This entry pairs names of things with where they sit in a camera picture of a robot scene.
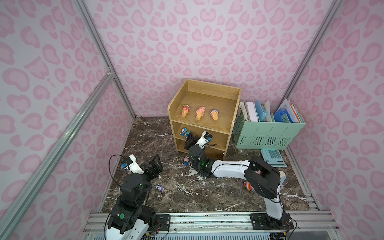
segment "ice cream cone toy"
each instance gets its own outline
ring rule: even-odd
[[[181,116],[185,118],[187,113],[189,113],[190,110],[191,110],[191,108],[188,105],[183,104],[183,108],[181,110],[182,111]]]
[[[200,118],[204,115],[205,107],[199,107],[196,111],[196,119],[200,120]]]
[[[219,111],[217,109],[212,109],[211,113],[209,114],[214,120],[218,119]]]

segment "blue toy figurine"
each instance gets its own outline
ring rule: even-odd
[[[160,184],[156,185],[156,188],[159,190],[159,192],[164,192],[164,187]]]
[[[183,129],[181,129],[181,133],[180,135],[181,136],[185,136],[186,138],[188,138],[188,135],[190,134],[191,132],[187,130],[186,127],[184,127]]]

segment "green desk organizer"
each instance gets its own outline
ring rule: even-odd
[[[241,113],[233,127],[236,148],[240,149],[277,149],[284,150],[305,126],[294,122],[247,122]]]

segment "wooden shelf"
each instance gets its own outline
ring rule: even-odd
[[[186,127],[197,136],[201,136],[205,130],[212,134],[211,144],[217,144],[206,149],[207,156],[224,160],[240,97],[241,88],[187,79],[168,105],[176,150],[188,153],[184,149],[186,138],[180,135],[182,128]],[[183,104],[188,104],[191,108],[185,118],[181,116]],[[199,107],[205,107],[205,112],[197,120],[196,110]],[[212,109],[220,112],[216,121],[209,116]]]
[[[188,153],[188,151],[186,149],[184,149],[185,140],[176,139],[175,142],[176,142],[176,146],[177,146],[178,151]],[[212,158],[212,159],[223,159],[224,152],[225,151],[223,151],[223,150],[215,149],[212,147],[209,147],[205,150],[205,154],[209,158]]]
[[[172,121],[186,123],[196,127],[202,127],[208,130],[229,134],[233,120],[233,111],[236,107],[236,101],[231,99],[219,98],[200,93],[187,92],[182,104],[172,116]],[[183,104],[188,104],[191,111],[184,118],[181,116]],[[199,107],[205,107],[204,115],[200,120],[196,119],[196,110]],[[220,114],[215,121],[209,116],[212,109],[217,109]]]
[[[208,129],[202,130],[200,127],[191,126],[191,125],[188,125],[185,123],[179,123],[179,122],[173,122],[172,121],[172,125],[173,125],[174,129],[177,129],[175,132],[175,138],[178,138],[181,140],[186,140],[185,136],[180,135],[181,129],[183,129],[184,127],[187,128],[188,131],[190,131],[191,133],[193,133],[194,135],[197,135],[199,137],[201,137],[202,132],[204,130],[206,130],[207,132],[212,134],[212,141],[209,144],[211,144],[211,145],[217,144],[216,146],[212,146],[212,148],[225,151],[225,148],[227,146],[227,135],[226,134],[223,134],[220,132],[209,131]]]

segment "marble floor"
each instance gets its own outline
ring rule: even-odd
[[[136,118],[123,151],[124,156],[130,154],[136,156],[139,165],[156,154],[160,155],[164,169],[159,178],[152,180],[152,185],[160,184],[165,191],[160,193],[153,188],[147,202],[156,212],[265,211],[264,199],[254,191],[249,192],[243,185],[244,180],[227,177],[204,179],[190,166],[185,166],[183,159],[187,154],[176,151],[168,117]],[[232,137],[226,160],[242,161],[259,154],[259,150],[234,148]],[[278,169],[287,176],[281,189],[284,208],[309,210],[290,162],[284,151],[281,154],[288,165]],[[120,164],[114,177],[119,183],[126,177]],[[101,212],[109,213],[119,195],[119,187],[112,182]]]

